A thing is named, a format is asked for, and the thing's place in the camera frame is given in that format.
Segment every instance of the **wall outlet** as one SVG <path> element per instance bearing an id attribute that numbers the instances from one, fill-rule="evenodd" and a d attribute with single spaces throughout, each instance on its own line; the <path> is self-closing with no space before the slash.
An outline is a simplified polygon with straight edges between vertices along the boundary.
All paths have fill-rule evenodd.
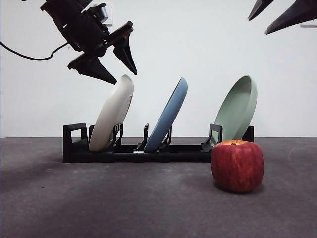
<path id="1" fill-rule="evenodd" d="M 301 23 L 301 27 L 315 28 L 317 27 L 317 19 Z"/>
<path id="2" fill-rule="evenodd" d="M 108 19 L 103 24 L 106 24 L 107 26 L 112 26 L 113 25 L 113 8 L 112 8 L 112 3 L 111 2 L 107 2 L 105 0 L 93 0 L 85 8 L 85 10 L 87 10 L 88 8 L 90 8 L 92 6 L 98 6 L 101 3 L 105 3 L 106 4 L 106 12 L 107 12 L 107 15 L 108 15 Z"/>

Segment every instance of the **black dish rack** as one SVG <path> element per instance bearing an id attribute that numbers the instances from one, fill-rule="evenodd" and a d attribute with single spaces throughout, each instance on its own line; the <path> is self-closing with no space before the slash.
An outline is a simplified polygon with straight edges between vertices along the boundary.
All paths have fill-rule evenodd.
<path id="1" fill-rule="evenodd" d="M 210 162 L 212 132 L 218 132 L 218 143 L 222 141 L 222 126 L 210 124 L 209 137 L 200 145 L 173 145 L 172 127 L 160 147 L 153 152 L 145 152 L 149 125 L 144 126 L 143 140 L 138 144 L 122 144 L 123 124 L 113 128 L 112 143 L 104 151 L 89 151 L 89 140 L 94 126 L 87 127 L 85 123 L 65 125 L 63 127 L 63 162 L 64 163 L 113 163 L 113 162 Z M 80 140 L 73 142 L 71 132 L 81 130 Z M 254 142 L 254 127 L 249 126 L 242 140 Z"/>

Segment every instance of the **apple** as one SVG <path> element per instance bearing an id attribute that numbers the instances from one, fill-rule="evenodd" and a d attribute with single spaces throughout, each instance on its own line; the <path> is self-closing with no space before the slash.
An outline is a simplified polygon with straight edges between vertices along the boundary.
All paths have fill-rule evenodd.
<path id="1" fill-rule="evenodd" d="M 264 174 L 261 148 L 243 140 L 228 140 L 214 146 L 211 153 L 214 179 L 225 189 L 248 192 L 260 186 Z"/>

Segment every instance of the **black cable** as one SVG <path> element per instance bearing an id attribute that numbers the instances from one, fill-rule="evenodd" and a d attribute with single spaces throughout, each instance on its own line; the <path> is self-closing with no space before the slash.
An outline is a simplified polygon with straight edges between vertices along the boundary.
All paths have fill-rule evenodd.
<path id="1" fill-rule="evenodd" d="M 16 54 L 16 55 L 18 55 L 18 56 L 21 56 L 21 57 L 23 57 L 23 58 L 27 58 L 27 59 L 29 59 L 29 60 L 44 61 L 44 60 L 49 60 L 49 59 L 51 59 L 51 58 L 53 57 L 54 53 L 55 53 L 56 51 L 58 51 L 59 49 L 63 48 L 64 46 L 66 46 L 66 45 L 68 44 L 68 42 L 65 43 L 64 45 L 58 47 L 56 50 L 54 50 L 54 51 L 51 53 L 51 56 L 49 56 L 49 57 L 47 57 L 47 58 L 42 58 L 42 59 L 37 59 L 37 58 L 29 57 L 29 56 L 24 56 L 24 55 L 20 54 L 19 52 L 10 49 L 8 46 L 6 46 L 6 45 L 5 45 L 4 43 L 2 43 L 1 41 L 0 41 L 0 44 L 1 44 L 3 47 L 5 47 L 8 51 L 10 51 L 10 52 L 12 52 L 12 53 L 14 53 L 14 54 Z"/>

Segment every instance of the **gray floor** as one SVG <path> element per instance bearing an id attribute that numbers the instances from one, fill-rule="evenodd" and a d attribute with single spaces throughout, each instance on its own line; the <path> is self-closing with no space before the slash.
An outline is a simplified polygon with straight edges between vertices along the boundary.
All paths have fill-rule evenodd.
<path id="1" fill-rule="evenodd" d="M 234 194 L 209 163 L 63 164 L 60 138 L 1 139 L 1 237 L 317 237 L 317 138 L 256 142 L 263 184 Z"/>

